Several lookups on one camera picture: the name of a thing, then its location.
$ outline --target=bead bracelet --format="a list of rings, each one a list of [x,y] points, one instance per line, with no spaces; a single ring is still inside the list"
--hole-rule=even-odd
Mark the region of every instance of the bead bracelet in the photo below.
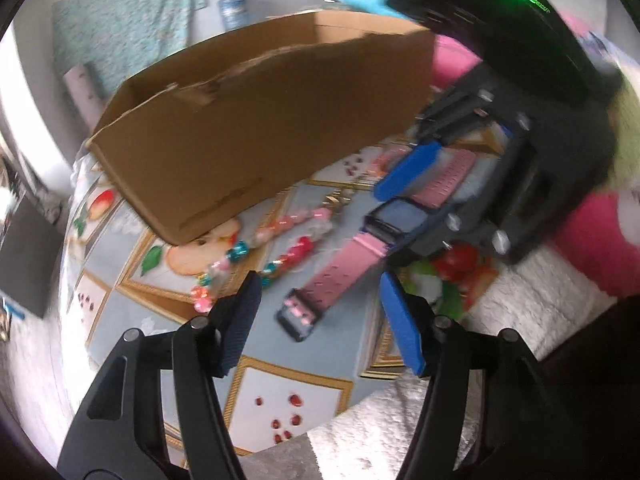
[[[233,264],[244,260],[251,250],[260,248],[275,237],[284,234],[296,225],[314,221],[308,234],[298,238],[285,253],[269,262],[260,271],[262,286],[269,286],[286,270],[298,265],[312,253],[316,244],[333,229],[332,216],[338,213],[351,199],[350,189],[336,190],[326,195],[319,208],[284,215],[279,220],[259,228],[248,240],[238,240],[225,256],[210,264],[205,272],[198,275],[198,285],[191,289],[194,309],[206,314],[216,299],[218,290],[230,277]]]

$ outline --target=white wall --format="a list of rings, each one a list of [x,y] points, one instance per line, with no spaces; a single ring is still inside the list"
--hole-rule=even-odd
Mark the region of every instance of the white wall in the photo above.
[[[22,70],[49,133],[69,165],[89,134],[65,101],[64,85],[53,65],[50,0],[25,0],[14,19]]]
[[[68,178],[70,165],[82,140],[88,131],[78,120],[64,99],[63,83],[53,69],[52,51],[52,4],[59,0],[26,0],[19,9],[15,19],[15,42],[22,64],[22,70],[30,93],[36,104],[36,111],[48,130],[50,141],[43,146],[53,145],[58,153],[51,153],[50,160],[57,160],[60,153],[66,164],[59,165],[58,172],[52,176],[52,167],[44,165],[41,157],[31,158],[25,153],[39,176],[46,174],[49,181],[44,180],[49,187],[57,186]],[[209,5],[196,12],[191,31],[191,42],[205,40],[223,31],[222,20],[216,5],[218,0],[209,0]],[[250,0],[250,10],[256,20],[266,16],[288,14],[302,7],[321,3],[322,0]]]
[[[0,100],[15,143],[38,177],[60,196],[69,195],[71,168],[31,96],[18,58],[13,26],[0,41]]]

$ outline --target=pink watch strap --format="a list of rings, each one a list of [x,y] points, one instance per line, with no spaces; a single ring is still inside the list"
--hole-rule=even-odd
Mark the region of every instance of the pink watch strap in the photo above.
[[[442,173],[411,198],[423,206],[439,208],[456,188],[462,184],[475,161],[476,154],[474,152],[455,150],[453,159],[447,164]]]
[[[358,233],[329,264],[302,287],[301,292],[320,310],[335,300],[386,254],[386,244],[369,233]]]

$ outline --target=teal bead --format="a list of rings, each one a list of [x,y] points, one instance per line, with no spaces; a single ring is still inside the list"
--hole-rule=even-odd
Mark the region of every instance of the teal bead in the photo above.
[[[236,244],[226,252],[226,257],[231,263],[237,263],[249,254],[249,245],[244,240],[238,240]]]
[[[266,276],[272,276],[276,270],[278,270],[278,266],[275,263],[270,262],[266,264],[266,266],[262,270],[262,273]]]
[[[205,272],[198,276],[198,285],[200,286],[209,286],[212,281],[211,276]]]

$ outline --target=gray floor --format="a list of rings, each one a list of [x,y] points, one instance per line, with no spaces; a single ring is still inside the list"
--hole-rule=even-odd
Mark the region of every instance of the gray floor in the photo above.
[[[73,411],[66,396],[60,351],[58,269],[43,319],[26,312],[12,320],[11,339],[0,343],[0,394],[24,432],[55,465]]]

